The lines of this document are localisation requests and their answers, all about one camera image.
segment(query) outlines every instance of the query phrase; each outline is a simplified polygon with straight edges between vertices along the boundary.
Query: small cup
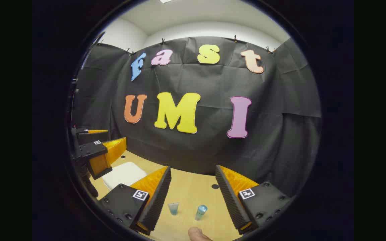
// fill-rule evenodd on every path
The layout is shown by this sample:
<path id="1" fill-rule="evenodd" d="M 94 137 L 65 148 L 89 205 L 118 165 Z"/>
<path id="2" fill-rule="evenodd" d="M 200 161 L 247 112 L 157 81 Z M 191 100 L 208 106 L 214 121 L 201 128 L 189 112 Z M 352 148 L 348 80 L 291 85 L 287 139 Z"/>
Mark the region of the small cup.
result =
<path id="1" fill-rule="evenodd" d="M 178 204 L 179 203 L 180 202 L 168 204 L 169 211 L 171 212 L 172 215 L 177 215 L 177 213 L 178 213 Z"/>
<path id="2" fill-rule="evenodd" d="M 196 217 L 194 218 L 196 221 L 199 221 L 203 215 L 205 214 L 205 212 L 208 210 L 208 208 L 205 206 L 205 205 L 200 205 L 198 208 L 197 208 L 197 212 L 196 212 Z"/>

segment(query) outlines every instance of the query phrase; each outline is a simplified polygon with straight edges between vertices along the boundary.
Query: orange letter u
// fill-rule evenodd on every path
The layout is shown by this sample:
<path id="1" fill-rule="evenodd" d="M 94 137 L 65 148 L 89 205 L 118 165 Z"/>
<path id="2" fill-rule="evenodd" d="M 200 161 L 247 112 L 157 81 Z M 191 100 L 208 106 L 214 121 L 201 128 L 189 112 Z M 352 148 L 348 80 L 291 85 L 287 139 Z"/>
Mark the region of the orange letter u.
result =
<path id="1" fill-rule="evenodd" d="M 138 95 L 138 106 L 136 107 L 136 114 L 132 116 L 130 109 L 132 108 L 132 101 L 135 99 L 135 95 L 126 96 L 126 105 L 124 106 L 124 119 L 126 122 L 135 124 L 139 122 L 142 115 L 142 108 L 144 107 L 144 100 L 147 99 L 146 95 Z"/>

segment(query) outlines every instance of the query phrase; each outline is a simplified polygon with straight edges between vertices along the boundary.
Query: pink letter i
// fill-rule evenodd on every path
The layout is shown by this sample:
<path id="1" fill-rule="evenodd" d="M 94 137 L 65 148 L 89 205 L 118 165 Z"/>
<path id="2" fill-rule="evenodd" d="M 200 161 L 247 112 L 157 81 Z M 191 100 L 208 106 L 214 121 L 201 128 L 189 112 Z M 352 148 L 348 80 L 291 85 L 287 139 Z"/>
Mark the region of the pink letter i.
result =
<path id="1" fill-rule="evenodd" d="M 227 136 L 230 138 L 245 138 L 248 136 L 248 132 L 245 130 L 245 124 L 247 122 L 247 110 L 251 105 L 251 100 L 242 96 L 234 96 L 230 98 L 230 102 L 233 104 L 233 119 L 232 127 L 227 132 Z"/>

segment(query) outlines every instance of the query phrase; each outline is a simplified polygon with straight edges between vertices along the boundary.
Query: white block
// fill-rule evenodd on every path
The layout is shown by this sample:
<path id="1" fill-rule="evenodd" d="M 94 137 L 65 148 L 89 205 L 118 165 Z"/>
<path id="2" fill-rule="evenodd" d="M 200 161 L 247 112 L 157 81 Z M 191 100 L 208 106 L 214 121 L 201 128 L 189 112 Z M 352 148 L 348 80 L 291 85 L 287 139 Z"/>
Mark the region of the white block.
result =
<path id="1" fill-rule="evenodd" d="M 113 167 L 113 170 L 102 176 L 105 186 L 112 190 L 120 183 L 130 186 L 147 174 L 132 162 Z"/>

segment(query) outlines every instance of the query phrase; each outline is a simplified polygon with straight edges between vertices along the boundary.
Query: small blue bottle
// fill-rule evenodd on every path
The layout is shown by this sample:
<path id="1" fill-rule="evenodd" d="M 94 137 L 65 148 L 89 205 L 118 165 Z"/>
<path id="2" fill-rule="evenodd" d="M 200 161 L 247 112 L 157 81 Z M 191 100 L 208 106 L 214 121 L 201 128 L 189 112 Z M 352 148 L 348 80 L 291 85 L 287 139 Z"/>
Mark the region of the small blue bottle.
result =
<path id="1" fill-rule="evenodd" d="M 203 215 L 205 214 L 205 212 L 208 210 L 208 208 L 205 206 L 205 205 L 200 205 L 198 208 L 197 208 L 197 212 L 196 212 L 196 217 L 194 218 L 196 221 L 199 221 Z"/>

